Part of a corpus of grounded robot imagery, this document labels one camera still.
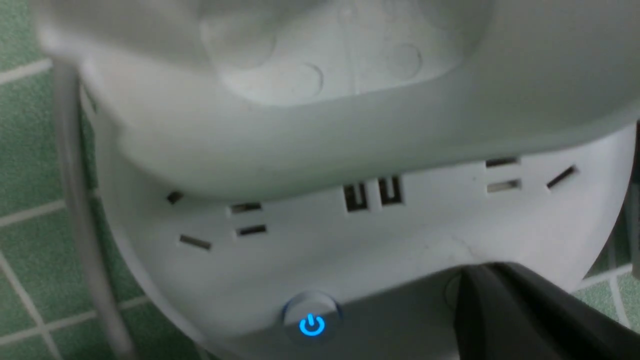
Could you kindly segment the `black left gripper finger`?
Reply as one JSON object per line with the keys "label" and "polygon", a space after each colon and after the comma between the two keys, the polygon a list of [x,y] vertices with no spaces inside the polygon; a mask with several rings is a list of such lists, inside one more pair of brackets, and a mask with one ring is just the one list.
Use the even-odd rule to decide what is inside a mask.
{"label": "black left gripper finger", "polygon": [[640,337],[514,262],[462,268],[454,316],[462,360],[637,360]]}

